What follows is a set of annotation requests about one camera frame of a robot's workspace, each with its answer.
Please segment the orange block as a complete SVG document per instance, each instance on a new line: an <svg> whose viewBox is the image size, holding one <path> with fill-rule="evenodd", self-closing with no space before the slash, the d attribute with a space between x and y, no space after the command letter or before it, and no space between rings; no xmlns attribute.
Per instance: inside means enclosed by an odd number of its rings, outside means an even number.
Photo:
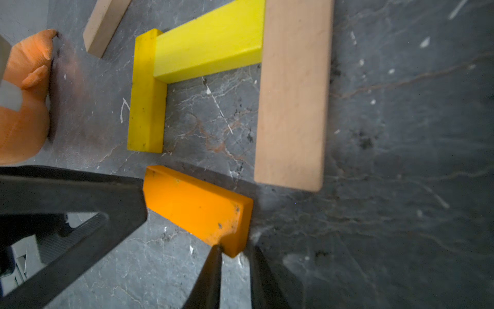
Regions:
<svg viewBox="0 0 494 309"><path fill-rule="evenodd" d="M146 168L144 196L150 210L227 256L246 248L251 198L163 166Z"/></svg>

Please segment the yellow block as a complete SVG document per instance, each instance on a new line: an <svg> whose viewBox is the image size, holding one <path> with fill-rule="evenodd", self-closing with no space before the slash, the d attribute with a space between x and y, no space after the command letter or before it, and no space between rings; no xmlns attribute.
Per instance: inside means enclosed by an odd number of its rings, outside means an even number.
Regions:
<svg viewBox="0 0 494 309"><path fill-rule="evenodd" d="M127 149L163 152L167 84L154 77L157 38L152 29L135 41Z"/></svg>
<svg viewBox="0 0 494 309"><path fill-rule="evenodd" d="M265 7L233 1L160 34L154 77L172 84L261 63Z"/></svg>

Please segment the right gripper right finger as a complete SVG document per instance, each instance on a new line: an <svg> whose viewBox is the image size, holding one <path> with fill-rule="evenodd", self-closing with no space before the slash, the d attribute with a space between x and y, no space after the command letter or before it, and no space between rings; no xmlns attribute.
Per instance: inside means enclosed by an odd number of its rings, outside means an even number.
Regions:
<svg viewBox="0 0 494 309"><path fill-rule="evenodd" d="M249 259L252 308L290 308L258 246L250 247Z"/></svg>

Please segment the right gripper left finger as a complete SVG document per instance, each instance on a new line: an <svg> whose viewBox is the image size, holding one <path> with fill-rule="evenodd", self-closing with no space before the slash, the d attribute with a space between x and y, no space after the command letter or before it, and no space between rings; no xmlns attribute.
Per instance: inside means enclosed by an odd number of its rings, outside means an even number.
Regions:
<svg viewBox="0 0 494 309"><path fill-rule="evenodd" d="M221 301L223 248L214 245L182 309L218 309Z"/></svg>

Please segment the tan block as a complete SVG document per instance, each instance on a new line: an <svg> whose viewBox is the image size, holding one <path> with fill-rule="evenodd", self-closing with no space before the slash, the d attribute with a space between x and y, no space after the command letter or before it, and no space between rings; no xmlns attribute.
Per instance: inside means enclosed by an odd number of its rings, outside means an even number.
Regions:
<svg viewBox="0 0 494 309"><path fill-rule="evenodd" d="M333 1L266 3L254 179L309 192L324 182Z"/></svg>
<svg viewBox="0 0 494 309"><path fill-rule="evenodd" d="M83 33L87 53L102 58L131 0L98 0Z"/></svg>

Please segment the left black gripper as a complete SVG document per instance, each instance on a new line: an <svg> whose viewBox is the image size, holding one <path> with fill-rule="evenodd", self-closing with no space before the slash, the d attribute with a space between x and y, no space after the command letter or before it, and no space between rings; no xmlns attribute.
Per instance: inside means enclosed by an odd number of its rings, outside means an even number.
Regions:
<svg viewBox="0 0 494 309"><path fill-rule="evenodd" d="M3 167L1 307L46 306L142 226L143 185L56 167Z"/></svg>

